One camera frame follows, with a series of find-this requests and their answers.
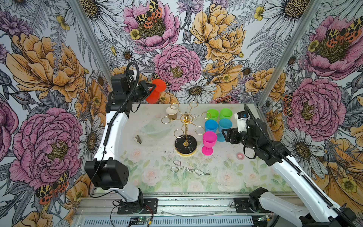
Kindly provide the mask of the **red wine glass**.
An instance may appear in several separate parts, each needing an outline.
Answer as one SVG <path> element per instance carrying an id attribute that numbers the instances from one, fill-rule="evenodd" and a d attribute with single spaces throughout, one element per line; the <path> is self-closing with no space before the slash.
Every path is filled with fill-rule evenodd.
<path id="1" fill-rule="evenodd" d="M 152 88 L 152 92 L 151 94 L 146 98 L 146 101 L 149 103 L 149 104 L 155 104 L 158 102 L 159 98 L 160 98 L 160 95 L 162 92 L 165 91 L 166 89 L 166 84 L 163 80 L 161 79 L 154 79 L 152 82 L 151 82 L 152 85 L 155 85 L 156 87 L 155 88 Z"/>

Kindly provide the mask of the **blue wine glass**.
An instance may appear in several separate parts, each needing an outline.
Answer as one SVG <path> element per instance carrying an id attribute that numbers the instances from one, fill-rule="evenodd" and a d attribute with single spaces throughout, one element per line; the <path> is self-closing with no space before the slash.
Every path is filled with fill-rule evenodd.
<path id="1" fill-rule="evenodd" d="M 211 131 L 216 133 L 218 129 L 218 123 L 215 120 L 207 120 L 204 124 L 205 131 Z"/>
<path id="2" fill-rule="evenodd" d="M 225 137 L 224 137 L 224 135 L 222 133 L 222 130 L 230 129 L 230 128 L 232 128 L 232 126 L 233 126 L 233 123 L 227 118 L 223 118 L 223 119 L 219 120 L 218 134 L 217 134 L 217 141 L 218 142 L 225 142 Z"/>

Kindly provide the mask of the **pink wine glass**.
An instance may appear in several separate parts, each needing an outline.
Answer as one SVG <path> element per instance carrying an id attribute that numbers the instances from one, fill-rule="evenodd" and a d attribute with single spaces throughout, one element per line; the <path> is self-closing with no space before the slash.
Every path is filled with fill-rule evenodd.
<path id="1" fill-rule="evenodd" d="M 210 156 L 213 153 L 213 147 L 216 144 L 217 135 L 212 131 L 207 131 L 203 134 L 203 147 L 202 153 L 206 156 Z"/>

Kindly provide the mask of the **blue wine glass front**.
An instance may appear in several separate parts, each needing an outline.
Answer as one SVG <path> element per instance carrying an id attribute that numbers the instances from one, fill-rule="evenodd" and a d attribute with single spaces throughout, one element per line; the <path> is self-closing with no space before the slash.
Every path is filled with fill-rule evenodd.
<path id="1" fill-rule="evenodd" d="M 215 120 L 207 120 L 204 124 L 205 131 L 211 131 L 216 133 L 218 129 L 218 123 Z"/>

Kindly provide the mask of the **green wine glass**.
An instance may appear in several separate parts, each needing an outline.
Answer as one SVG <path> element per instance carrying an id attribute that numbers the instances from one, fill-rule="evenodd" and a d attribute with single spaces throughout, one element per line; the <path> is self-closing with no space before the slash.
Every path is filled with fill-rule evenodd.
<path id="1" fill-rule="evenodd" d="M 220 110 L 220 115 L 219 115 L 220 120 L 221 119 L 228 119 L 228 120 L 230 120 L 232 116 L 233 116 L 233 112 L 232 112 L 231 109 L 229 109 L 229 108 L 222 108 Z"/>
<path id="2" fill-rule="evenodd" d="M 215 109 L 209 109 L 206 113 L 206 119 L 207 120 L 214 120 L 217 121 L 219 118 L 219 111 Z"/>

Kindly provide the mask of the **green wine glass front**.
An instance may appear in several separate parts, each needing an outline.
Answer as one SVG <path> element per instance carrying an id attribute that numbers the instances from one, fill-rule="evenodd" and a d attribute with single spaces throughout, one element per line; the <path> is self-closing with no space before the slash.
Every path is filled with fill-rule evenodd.
<path id="1" fill-rule="evenodd" d="M 219 118 L 219 111 L 215 109 L 209 109 L 206 113 L 206 119 L 207 120 L 214 120 L 217 121 Z"/>

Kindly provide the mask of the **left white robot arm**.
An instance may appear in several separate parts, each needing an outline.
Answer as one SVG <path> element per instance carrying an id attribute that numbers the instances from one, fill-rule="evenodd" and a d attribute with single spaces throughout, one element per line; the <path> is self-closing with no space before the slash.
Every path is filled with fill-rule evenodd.
<path id="1" fill-rule="evenodd" d="M 144 101 L 157 86 L 140 80 L 140 69 L 134 61 L 123 73 L 113 76 L 111 84 L 113 91 L 106 104 L 104 134 L 93 160 L 85 163 L 85 171 L 95 188 L 107 194 L 117 193 L 125 203 L 138 202 L 142 193 L 129 182 L 129 169 L 118 160 L 118 155 L 125 145 L 122 134 L 133 103 Z"/>

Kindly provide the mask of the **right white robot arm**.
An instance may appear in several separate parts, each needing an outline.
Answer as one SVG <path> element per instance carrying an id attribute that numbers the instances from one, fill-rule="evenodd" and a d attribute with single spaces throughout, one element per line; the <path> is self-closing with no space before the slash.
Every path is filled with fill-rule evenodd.
<path id="1" fill-rule="evenodd" d="M 235 119 L 236 128 L 222 131 L 225 141 L 252 149 L 254 157 L 277 172 L 304 204 L 304 207 L 297 206 L 260 187 L 249 194 L 252 212 L 270 211 L 297 227 L 354 226 L 354 212 L 350 208 L 342 208 L 328 197 L 300 167 L 286 146 L 270 139 L 268 126 L 256 118 L 247 105 L 235 114 Z"/>

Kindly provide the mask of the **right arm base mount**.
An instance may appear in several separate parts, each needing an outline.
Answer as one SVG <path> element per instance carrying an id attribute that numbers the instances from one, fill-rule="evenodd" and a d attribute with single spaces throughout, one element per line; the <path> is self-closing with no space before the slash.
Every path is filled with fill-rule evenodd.
<path id="1" fill-rule="evenodd" d="M 231 208 L 234 208 L 236 213 L 242 214 L 270 214 L 271 211 L 265 210 L 263 208 L 253 208 L 252 204 L 249 202 L 249 198 L 247 197 L 237 197 L 233 198 L 233 202 L 230 205 Z"/>

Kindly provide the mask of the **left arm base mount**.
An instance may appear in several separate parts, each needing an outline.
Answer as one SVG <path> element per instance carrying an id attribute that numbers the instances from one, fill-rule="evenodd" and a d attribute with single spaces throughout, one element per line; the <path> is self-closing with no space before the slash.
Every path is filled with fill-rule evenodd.
<path id="1" fill-rule="evenodd" d="M 139 215 L 157 214 L 158 199 L 141 199 L 135 202 L 120 204 L 117 214 L 119 215 Z"/>

